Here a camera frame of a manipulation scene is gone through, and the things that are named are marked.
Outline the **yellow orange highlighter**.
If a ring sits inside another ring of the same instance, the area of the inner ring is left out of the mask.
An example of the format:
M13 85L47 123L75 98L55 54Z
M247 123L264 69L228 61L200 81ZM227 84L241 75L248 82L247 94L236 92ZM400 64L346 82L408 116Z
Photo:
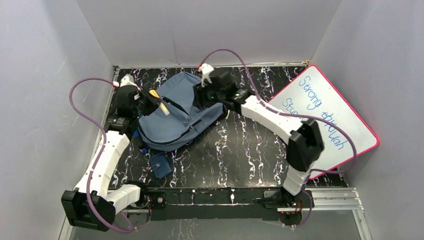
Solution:
M161 109L161 111L168 116L170 114L169 110L167 109L167 107L165 106L165 104L163 103L160 95L154 90L151 89L149 90L149 94L152 95L153 97L155 97L157 99L157 105L158 107Z

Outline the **blue student backpack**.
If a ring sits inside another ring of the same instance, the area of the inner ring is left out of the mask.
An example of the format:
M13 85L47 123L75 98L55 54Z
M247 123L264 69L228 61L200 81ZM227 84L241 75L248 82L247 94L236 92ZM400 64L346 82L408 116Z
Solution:
M226 118L228 110L221 103L205 109L193 105L193 87L200 82L198 76L180 72L156 90L169 114L158 108L152 114L140 117L139 135L149 148L174 151L194 140L210 125Z

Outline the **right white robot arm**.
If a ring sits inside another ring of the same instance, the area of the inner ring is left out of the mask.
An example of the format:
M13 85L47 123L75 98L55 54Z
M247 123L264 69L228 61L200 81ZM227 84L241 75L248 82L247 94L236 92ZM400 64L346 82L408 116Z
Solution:
M236 85L231 74L210 65L199 66L200 83L194 86L193 105L205 109L221 103L229 111L249 118L276 134L286 144L288 171L282 184L281 199L295 207L302 199L304 184L324 150L319 124L278 114L278 109L257 99L247 88Z

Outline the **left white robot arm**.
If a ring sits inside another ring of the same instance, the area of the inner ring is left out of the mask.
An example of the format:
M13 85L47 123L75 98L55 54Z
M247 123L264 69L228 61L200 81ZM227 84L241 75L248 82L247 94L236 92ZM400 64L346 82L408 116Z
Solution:
M70 90L71 107L96 125L102 137L84 175L74 189L63 192L61 203L71 226L127 234L137 227L131 222L127 228L116 225L116 215L132 204L144 208L149 203L149 194L142 190L141 183L125 183L109 192L109 183L119 159L138 128L139 118L152 114L162 100L152 91L133 84L119 85L114 82L113 85L117 88L118 105L105 125L79 110L73 100L76 87Z

